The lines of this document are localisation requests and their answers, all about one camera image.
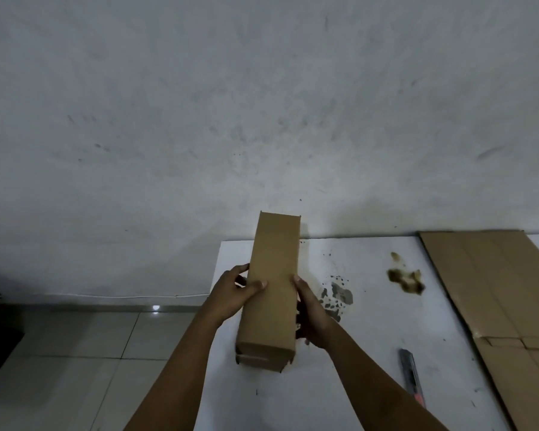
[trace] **person's right hand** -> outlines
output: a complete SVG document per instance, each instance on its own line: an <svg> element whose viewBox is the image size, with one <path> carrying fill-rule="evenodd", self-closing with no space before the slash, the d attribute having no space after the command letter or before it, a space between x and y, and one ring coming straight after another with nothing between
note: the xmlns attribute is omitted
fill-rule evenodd
<svg viewBox="0 0 539 431"><path fill-rule="evenodd" d="M296 331L295 338L306 338L315 346L327 350L331 330L337 322L325 312L308 284L299 275L295 274L292 281L301 299L298 303L298 322L301 327Z"/></svg>

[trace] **gray wall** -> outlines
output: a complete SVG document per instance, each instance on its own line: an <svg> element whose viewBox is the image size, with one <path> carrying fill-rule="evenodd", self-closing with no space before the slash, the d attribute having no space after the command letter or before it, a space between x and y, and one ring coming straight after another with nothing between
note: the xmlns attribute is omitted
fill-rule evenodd
<svg viewBox="0 0 539 431"><path fill-rule="evenodd" d="M207 291L259 210L539 230L539 0L0 0L3 291Z"/></svg>

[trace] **folded cardboard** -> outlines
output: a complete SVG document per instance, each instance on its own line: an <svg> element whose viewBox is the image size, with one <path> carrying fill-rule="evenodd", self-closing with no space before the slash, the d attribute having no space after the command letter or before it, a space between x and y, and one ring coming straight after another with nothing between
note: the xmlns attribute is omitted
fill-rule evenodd
<svg viewBox="0 0 539 431"><path fill-rule="evenodd" d="M300 224L300 216L260 213L248 282L266 280L268 287L242 310L237 363L280 372L294 359L297 292L291 277L298 270Z"/></svg>
<svg viewBox="0 0 539 431"><path fill-rule="evenodd" d="M518 431L539 431L539 249L522 231L420 233Z"/></svg>

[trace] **white table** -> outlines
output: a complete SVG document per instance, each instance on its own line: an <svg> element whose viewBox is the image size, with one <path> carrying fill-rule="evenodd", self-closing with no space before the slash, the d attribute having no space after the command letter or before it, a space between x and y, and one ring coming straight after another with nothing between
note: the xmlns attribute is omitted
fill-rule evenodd
<svg viewBox="0 0 539 431"><path fill-rule="evenodd" d="M416 237L301 241L299 274L317 294L341 276L353 304L341 325L375 362L403 385L397 350L415 358L426 406L452 431L510 430L472 343ZM253 241L221 244L213 284L249 261ZM422 296L387 279L398 253L420 269ZM299 340L293 365L281 374L237 365L240 314L227 320L211 348L196 430L358 430L358 419L328 355Z"/></svg>

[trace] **tile floor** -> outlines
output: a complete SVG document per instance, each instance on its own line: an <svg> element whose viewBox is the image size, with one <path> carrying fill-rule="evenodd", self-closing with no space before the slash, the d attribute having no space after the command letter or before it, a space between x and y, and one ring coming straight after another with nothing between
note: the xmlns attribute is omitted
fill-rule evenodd
<svg viewBox="0 0 539 431"><path fill-rule="evenodd" d="M193 316L26 311L0 369L0 431L121 431Z"/></svg>

